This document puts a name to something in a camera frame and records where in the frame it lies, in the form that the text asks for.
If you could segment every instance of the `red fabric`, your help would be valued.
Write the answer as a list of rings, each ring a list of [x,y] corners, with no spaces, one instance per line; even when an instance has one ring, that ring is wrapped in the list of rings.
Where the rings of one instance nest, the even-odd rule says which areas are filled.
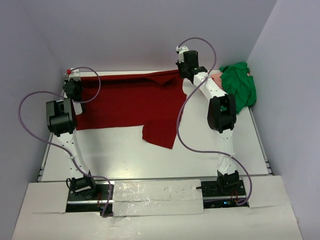
[[[172,149],[178,113],[186,100],[177,70],[100,78],[100,93],[77,115],[77,130],[144,125],[144,140]],[[82,99],[92,98],[98,90],[97,77],[82,77],[81,82]]]

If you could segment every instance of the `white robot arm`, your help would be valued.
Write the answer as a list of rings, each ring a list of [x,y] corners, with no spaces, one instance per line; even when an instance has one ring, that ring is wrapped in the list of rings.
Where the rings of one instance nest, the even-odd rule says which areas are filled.
[[[207,70],[199,67],[198,52],[189,50],[186,46],[176,48],[178,62],[176,63],[182,78],[189,79],[195,86],[199,86],[207,77]],[[233,129],[236,122],[236,102],[233,95],[227,94],[208,76],[206,83],[199,88],[209,101],[208,124],[211,129],[217,130],[224,141],[226,152],[230,155],[233,151]],[[218,181],[221,190],[228,190],[239,183],[239,173],[235,161],[225,155],[219,155],[217,169]]]
[[[57,136],[61,146],[73,154],[77,166],[86,175],[90,175],[90,170],[84,162],[77,141],[77,118],[72,99],[68,97],[60,101],[47,102],[46,121],[49,131]],[[90,199],[96,194],[95,180],[79,172],[70,157],[68,162],[70,175],[72,176],[72,178],[68,178],[70,180],[68,186],[70,193],[81,194],[83,197]]]

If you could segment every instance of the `green cloth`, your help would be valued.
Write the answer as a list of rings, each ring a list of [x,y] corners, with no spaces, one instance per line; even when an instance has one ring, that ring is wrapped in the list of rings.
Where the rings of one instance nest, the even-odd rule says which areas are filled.
[[[257,100],[254,78],[248,76],[250,72],[246,62],[220,67],[222,72],[222,88],[227,94],[235,96],[236,113],[245,106],[253,106]]]

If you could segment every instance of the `white wall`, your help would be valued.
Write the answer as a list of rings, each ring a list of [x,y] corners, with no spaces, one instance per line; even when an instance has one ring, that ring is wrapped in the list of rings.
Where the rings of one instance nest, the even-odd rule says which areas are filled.
[[[62,72],[17,0],[0,1],[0,239],[11,239],[29,182],[40,170],[45,144],[19,125],[20,99],[36,90],[61,91]],[[46,100],[40,95],[23,106],[22,117],[47,138]]]
[[[254,117],[304,240],[320,236],[320,1],[278,0],[250,57]]]
[[[62,67],[176,68],[176,46],[203,37],[217,66],[246,61],[277,0],[21,0]],[[213,63],[205,43],[188,43]]]

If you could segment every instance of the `white work surface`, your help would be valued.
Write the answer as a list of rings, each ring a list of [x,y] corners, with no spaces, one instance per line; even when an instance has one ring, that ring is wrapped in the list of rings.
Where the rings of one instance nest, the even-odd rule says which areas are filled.
[[[65,182],[30,183],[13,240],[302,240],[281,177],[252,178],[251,206],[196,215],[101,218],[65,213]]]
[[[102,75],[141,74],[152,71],[99,72]],[[95,76],[82,72],[81,76]],[[190,94],[195,86],[187,79],[183,91]],[[208,100],[196,92],[183,111],[180,133],[184,142],[198,150],[225,149],[217,131],[207,123]],[[142,139],[143,126],[88,129],[77,132],[78,143],[93,175],[112,180],[185,177],[216,177],[217,154],[195,153],[184,148],[176,137],[173,149],[148,143]],[[53,136],[52,142],[59,144]],[[245,107],[238,115],[233,133],[235,157],[251,175],[266,175],[268,170],[250,111]],[[45,158],[43,182],[65,181],[70,176],[66,153],[49,147]],[[238,167],[240,175],[245,172]]]

